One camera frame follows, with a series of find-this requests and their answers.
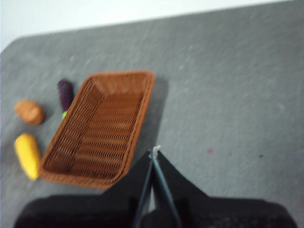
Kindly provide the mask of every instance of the gray table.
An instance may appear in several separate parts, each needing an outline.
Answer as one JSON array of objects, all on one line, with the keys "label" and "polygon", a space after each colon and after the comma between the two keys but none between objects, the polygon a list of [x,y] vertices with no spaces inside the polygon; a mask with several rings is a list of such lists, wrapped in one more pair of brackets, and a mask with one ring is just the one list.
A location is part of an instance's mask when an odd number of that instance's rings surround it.
[{"label": "gray table", "polygon": [[[43,152],[61,121],[57,82],[76,90],[91,73],[150,69],[156,85],[134,161],[154,144],[211,196],[263,198],[304,226],[304,3],[285,2],[20,38],[1,54],[1,227],[29,201],[103,191],[37,180],[14,140]],[[45,122],[25,125],[31,98]]]}]

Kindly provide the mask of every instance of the white wall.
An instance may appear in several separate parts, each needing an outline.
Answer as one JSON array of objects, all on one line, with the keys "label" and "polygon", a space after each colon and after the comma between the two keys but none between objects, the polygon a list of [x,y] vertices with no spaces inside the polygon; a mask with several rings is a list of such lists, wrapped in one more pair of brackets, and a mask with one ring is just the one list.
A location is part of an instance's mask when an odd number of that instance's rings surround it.
[{"label": "white wall", "polygon": [[279,0],[1,0],[1,50],[21,36]]}]

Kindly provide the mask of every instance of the red spot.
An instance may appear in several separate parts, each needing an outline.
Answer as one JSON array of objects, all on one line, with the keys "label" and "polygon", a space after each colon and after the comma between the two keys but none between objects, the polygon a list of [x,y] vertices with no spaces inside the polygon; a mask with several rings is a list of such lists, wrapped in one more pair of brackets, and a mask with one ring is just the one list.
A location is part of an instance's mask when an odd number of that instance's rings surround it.
[{"label": "red spot", "polygon": [[210,154],[213,154],[214,149],[212,149],[212,148],[208,148],[208,149],[207,149],[207,152],[208,152],[208,153],[210,153]]}]

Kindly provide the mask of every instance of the wicker basket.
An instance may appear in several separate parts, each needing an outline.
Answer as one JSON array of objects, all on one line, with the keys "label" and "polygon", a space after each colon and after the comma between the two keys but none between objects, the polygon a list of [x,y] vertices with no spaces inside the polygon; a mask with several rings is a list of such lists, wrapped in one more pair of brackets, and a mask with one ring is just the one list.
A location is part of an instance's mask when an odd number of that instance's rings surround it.
[{"label": "wicker basket", "polygon": [[96,73],[82,84],[41,165],[41,177],[106,189],[129,170],[154,83],[149,71]]}]

